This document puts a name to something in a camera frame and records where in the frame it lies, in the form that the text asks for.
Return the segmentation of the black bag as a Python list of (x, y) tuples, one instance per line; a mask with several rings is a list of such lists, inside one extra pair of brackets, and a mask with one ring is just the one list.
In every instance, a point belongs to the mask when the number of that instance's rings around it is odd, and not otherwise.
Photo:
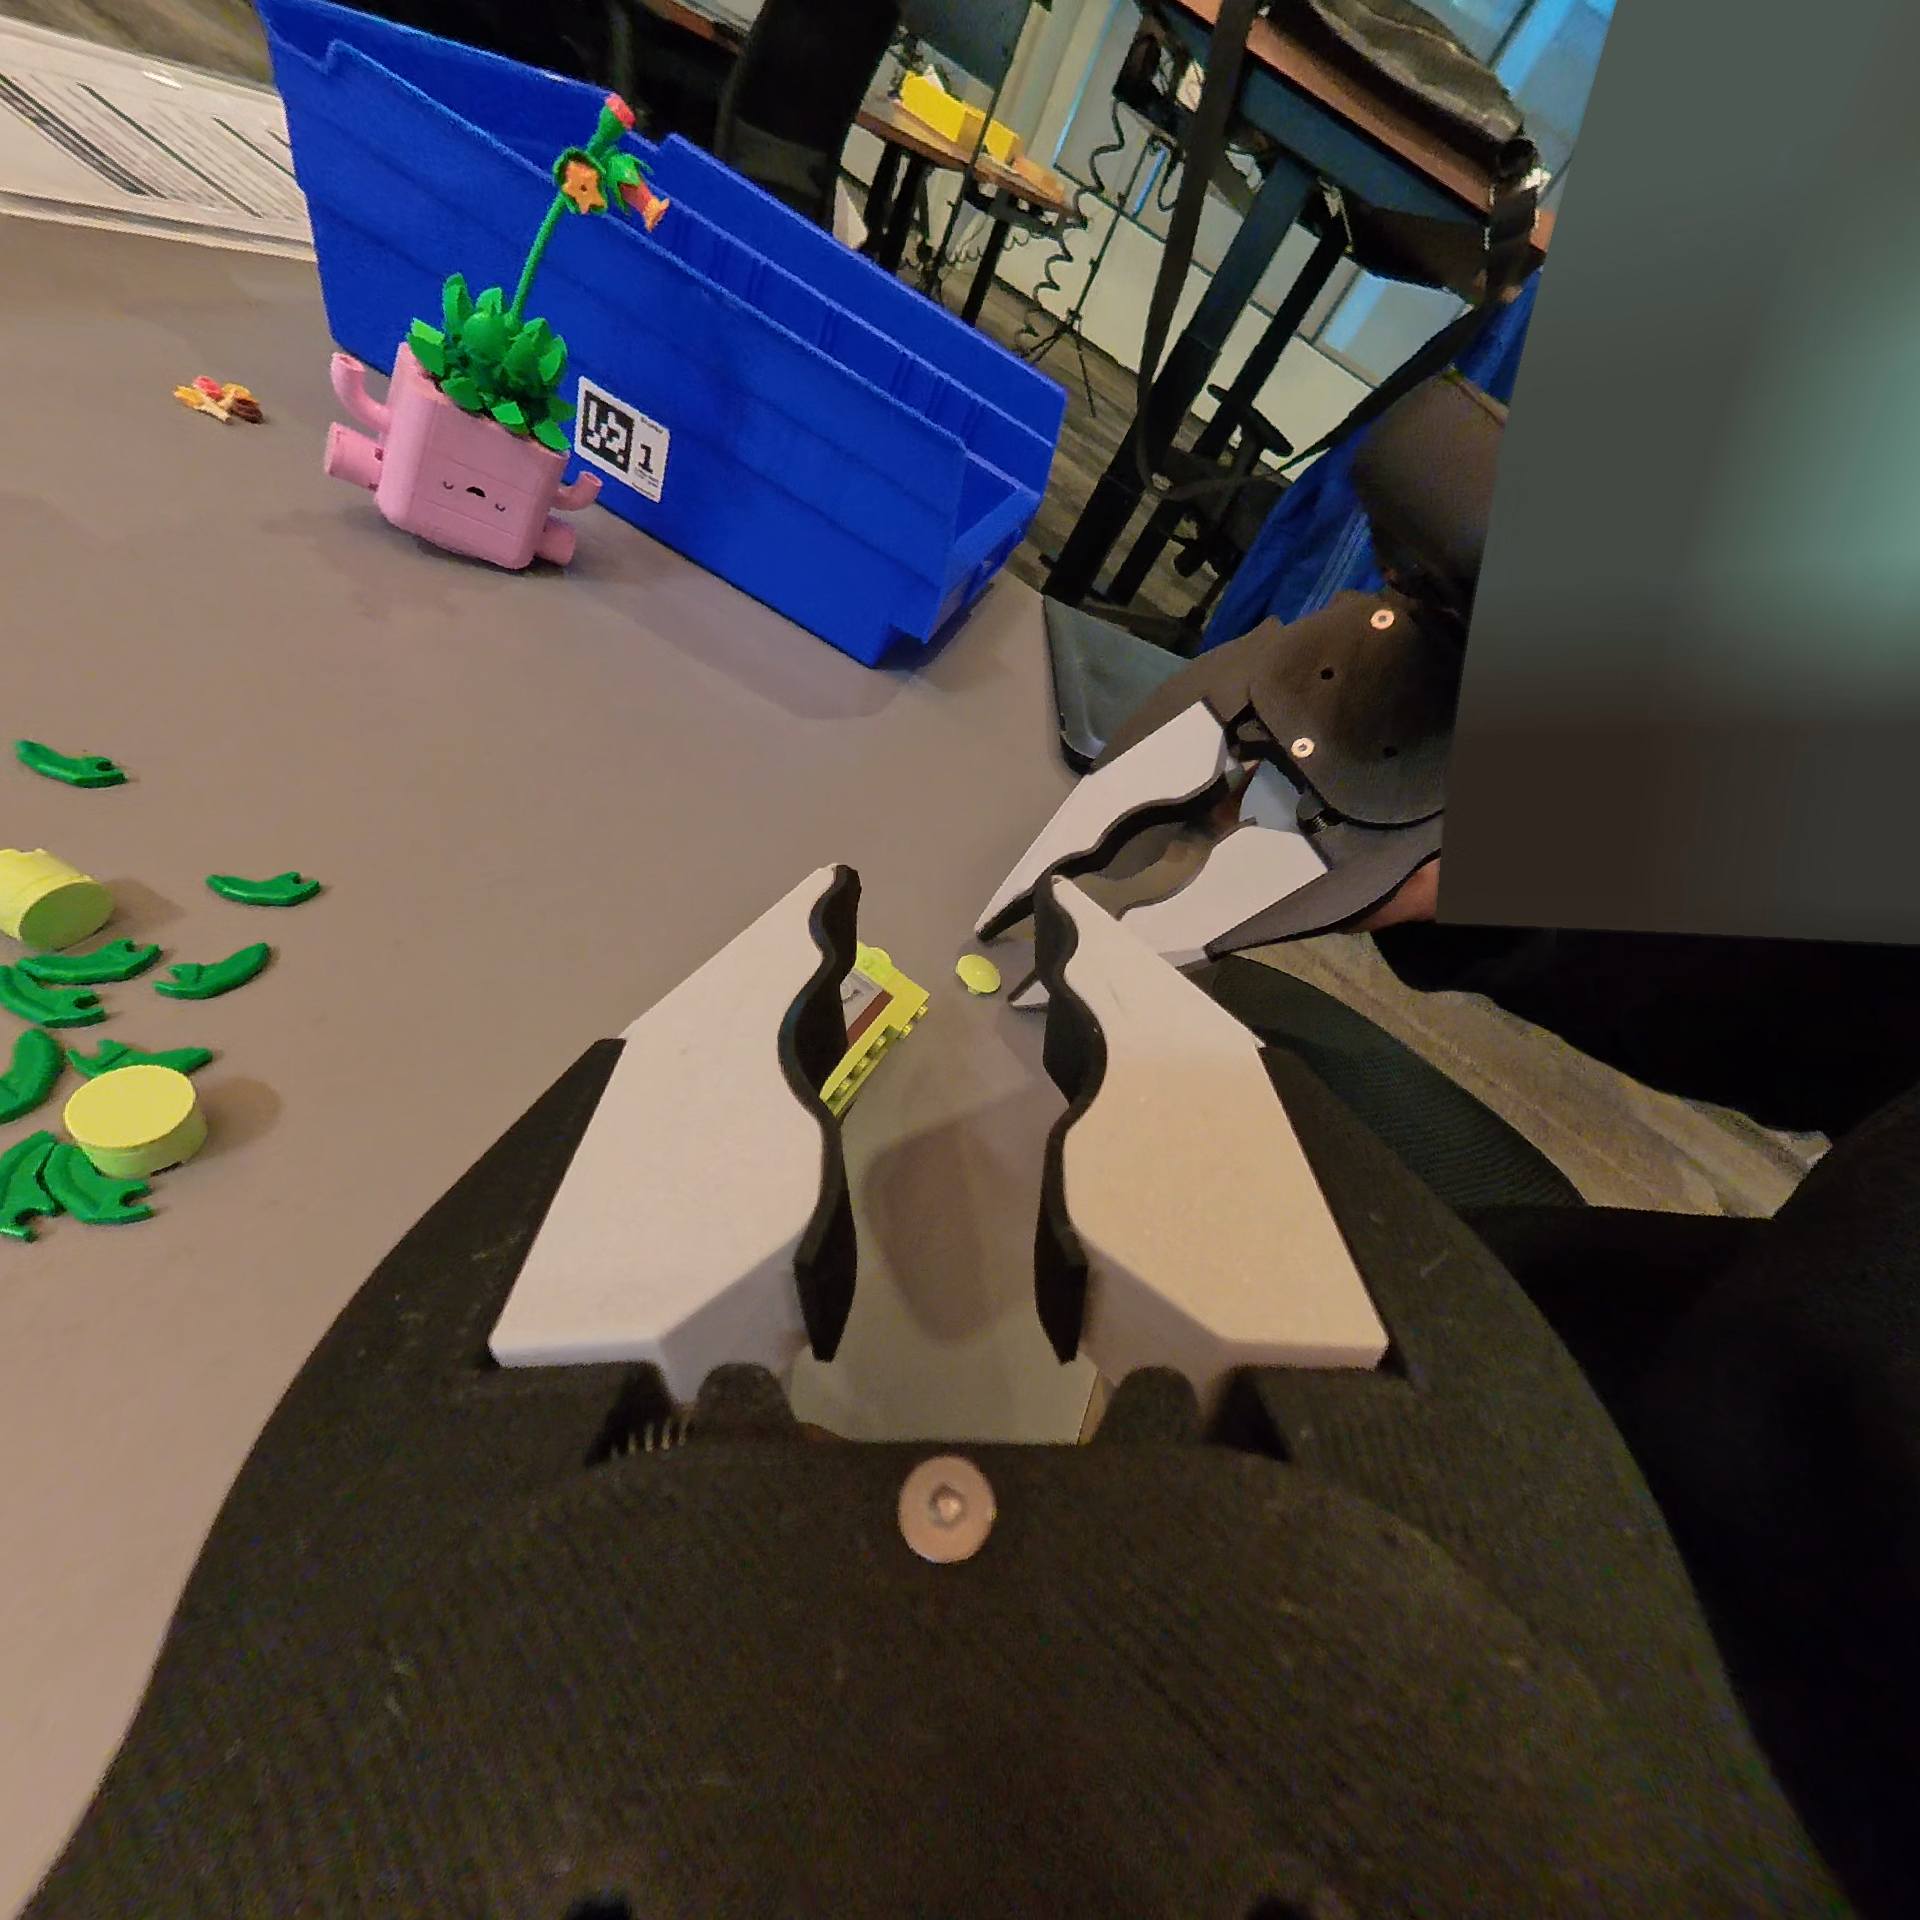
[(1494, 159), (1529, 143), (1526, 117), (1494, 71), (1415, 4), (1262, 4), (1262, 13), (1279, 33), (1460, 152)]

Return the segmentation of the lime green toy brick box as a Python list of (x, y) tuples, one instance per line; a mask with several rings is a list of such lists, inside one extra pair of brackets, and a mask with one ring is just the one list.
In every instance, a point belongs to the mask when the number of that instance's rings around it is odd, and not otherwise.
[(926, 993), (914, 986), (887, 952), (855, 943), (851, 968), (842, 981), (844, 1053), (822, 1083), (830, 1115), (844, 1115), (866, 1075), (926, 1012)]

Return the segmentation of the blue plastic bin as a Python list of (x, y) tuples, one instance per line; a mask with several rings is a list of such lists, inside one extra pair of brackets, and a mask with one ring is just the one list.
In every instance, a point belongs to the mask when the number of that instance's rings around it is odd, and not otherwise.
[[(606, 97), (335, 4), (257, 4), (321, 309), (388, 400), (444, 277), (516, 288)], [(678, 137), (624, 137), (667, 200), (563, 213), (529, 316), (566, 345), (563, 480), (877, 665), (944, 640), (1026, 536), (1068, 395)]]

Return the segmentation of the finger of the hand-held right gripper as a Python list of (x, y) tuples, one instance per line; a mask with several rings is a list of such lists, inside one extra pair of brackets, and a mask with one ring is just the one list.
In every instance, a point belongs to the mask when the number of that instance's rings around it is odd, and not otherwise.
[(998, 941), (1028, 918), (1044, 876), (1105, 868), (1142, 827), (1206, 810), (1234, 775), (1241, 760), (1221, 718), (1206, 704), (1191, 704), (1134, 747), (1077, 777), (995, 887), (973, 936)]
[(1300, 832), (1234, 827), (1221, 837), (1156, 823), (1125, 833), (1077, 887), (1167, 964), (1191, 968), (1211, 941), (1326, 873)]

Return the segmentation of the lime cylinder brick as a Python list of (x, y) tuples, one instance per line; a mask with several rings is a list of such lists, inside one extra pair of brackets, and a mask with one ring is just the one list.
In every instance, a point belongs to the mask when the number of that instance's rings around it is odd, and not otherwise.
[(62, 1130), (100, 1176), (145, 1179), (190, 1161), (206, 1115), (190, 1075), (157, 1065), (113, 1068), (81, 1083), (60, 1111)]
[(62, 952), (113, 922), (113, 893), (47, 849), (0, 849), (2, 936), (33, 952)]

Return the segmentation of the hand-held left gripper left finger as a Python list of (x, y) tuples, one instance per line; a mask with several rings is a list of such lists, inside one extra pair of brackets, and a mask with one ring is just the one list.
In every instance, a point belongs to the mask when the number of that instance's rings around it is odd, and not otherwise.
[(842, 981), (861, 878), (804, 876), (621, 1032), (621, 1056), (489, 1339), (503, 1368), (660, 1374), (835, 1362), (855, 1284)]

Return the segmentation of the laminated paper sheet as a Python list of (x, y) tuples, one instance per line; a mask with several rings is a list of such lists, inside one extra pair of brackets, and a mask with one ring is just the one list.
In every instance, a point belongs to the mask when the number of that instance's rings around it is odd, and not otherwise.
[(315, 258), (269, 88), (2, 19), (2, 213)]

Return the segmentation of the black office chair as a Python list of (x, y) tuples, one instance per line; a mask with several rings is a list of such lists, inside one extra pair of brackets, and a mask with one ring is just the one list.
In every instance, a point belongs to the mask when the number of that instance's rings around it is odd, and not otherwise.
[(713, 159), (830, 229), (837, 159), (899, 4), (762, 4), (721, 92)]

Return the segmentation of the blue jacket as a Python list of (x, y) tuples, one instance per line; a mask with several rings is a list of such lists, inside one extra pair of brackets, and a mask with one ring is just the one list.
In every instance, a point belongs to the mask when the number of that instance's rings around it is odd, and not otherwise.
[[(1541, 274), (1526, 274), (1492, 316), (1474, 326), (1466, 321), (1442, 326), (1426, 348), (1414, 357), (1414, 371), (1398, 371), (1385, 382), (1385, 400), (1403, 400), (1414, 377), (1450, 371), (1509, 401), (1535, 284)], [(1367, 401), (1360, 426), (1342, 432), (1336, 442), (1285, 489), (1227, 577), (1199, 640), (1199, 653), (1256, 630), (1264, 615), (1288, 625), (1303, 614), (1317, 614), (1336, 591), (1378, 591), (1382, 574), (1356, 501), (1353, 462), (1360, 441), (1382, 415), (1385, 405)]]

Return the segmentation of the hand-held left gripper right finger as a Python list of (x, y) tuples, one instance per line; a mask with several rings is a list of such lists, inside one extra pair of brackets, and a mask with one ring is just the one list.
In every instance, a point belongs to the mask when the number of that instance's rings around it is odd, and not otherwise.
[(1167, 1368), (1203, 1410), (1246, 1368), (1373, 1372), (1385, 1325), (1258, 1036), (1070, 878), (1035, 892), (1044, 1139), (1035, 1316), (1118, 1383)]

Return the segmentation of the pink toy brick flowerpot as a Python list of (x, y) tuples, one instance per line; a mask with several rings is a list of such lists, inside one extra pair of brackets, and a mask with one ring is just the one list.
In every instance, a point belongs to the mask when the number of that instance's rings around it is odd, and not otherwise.
[(667, 213), (646, 167), (624, 152), (627, 130), (636, 108), (608, 93), (589, 143), (551, 162), (556, 195), (516, 288), (470, 294), (462, 274), (447, 274), (444, 321), (410, 323), (388, 400), (369, 395), (356, 357), (330, 357), (330, 392), (363, 427), (328, 432), (321, 475), (370, 491), (389, 527), (505, 571), (572, 564), (566, 514), (587, 511), (602, 480), (563, 480), (573, 421), (566, 345), (529, 316), (529, 294), (563, 213), (636, 213), (642, 229)]

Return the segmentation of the yellow box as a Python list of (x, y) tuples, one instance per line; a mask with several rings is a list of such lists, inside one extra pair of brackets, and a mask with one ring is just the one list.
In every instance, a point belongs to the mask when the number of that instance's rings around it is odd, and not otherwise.
[(1016, 130), (951, 93), (926, 68), (900, 75), (899, 108), (914, 117), (921, 127), (944, 137), (945, 143), (965, 148), (968, 153), (985, 152), (1001, 167), (1014, 167), (1020, 159)]

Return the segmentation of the wooden desk with dark frame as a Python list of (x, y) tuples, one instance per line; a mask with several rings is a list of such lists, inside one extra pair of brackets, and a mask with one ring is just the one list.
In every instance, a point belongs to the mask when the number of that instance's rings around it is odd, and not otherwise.
[[(1203, 92), (1172, 120), (1184, 182), (1142, 326), (1139, 410), (1044, 584), (1092, 614), (1118, 614), (1187, 519), (1221, 532), (1233, 491), (1256, 480), (1221, 462), (1233, 426), (1342, 258), (1452, 294), (1474, 326), (1541, 268), (1550, 229), (1531, 143), (1460, 152), (1279, 33), (1262, 4), (1142, 4), (1142, 19), (1178, 68), (1199, 63)], [(1303, 462), (1367, 401), (1390, 405), (1398, 371)]]

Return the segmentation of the wooden round table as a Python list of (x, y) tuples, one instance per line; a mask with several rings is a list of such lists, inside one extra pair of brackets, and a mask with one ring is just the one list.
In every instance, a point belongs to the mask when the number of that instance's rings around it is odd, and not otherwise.
[(931, 173), (956, 182), (953, 213), (978, 211), (988, 218), (988, 241), (960, 303), (965, 323), (981, 321), (1009, 234), (1063, 236), (1084, 221), (1075, 207), (1075, 192), (1047, 170), (1026, 159), (998, 162), (985, 153), (985, 148), (960, 148), (914, 120), (899, 103), (864, 103), (851, 124), (877, 140), (877, 162), (864, 200), (864, 257), (884, 272), (899, 274), (915, 200)]

